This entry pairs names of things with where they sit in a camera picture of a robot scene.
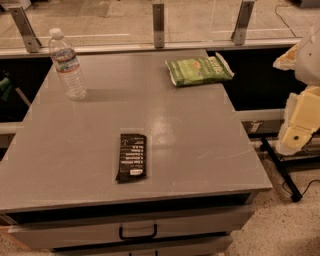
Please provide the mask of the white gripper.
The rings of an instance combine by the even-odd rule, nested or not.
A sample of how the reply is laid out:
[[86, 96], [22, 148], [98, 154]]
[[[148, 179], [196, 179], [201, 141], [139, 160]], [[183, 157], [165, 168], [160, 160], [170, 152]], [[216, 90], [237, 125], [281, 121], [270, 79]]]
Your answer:
[[274, 61], [273, 67], [284, 71], [295, 69], [296, 79], [309, 85], [300, 94], [289, 95], [278, 134], [277, 152], [293, 155], [320, 128], [320, 25], [314, 24], [299, 44]]

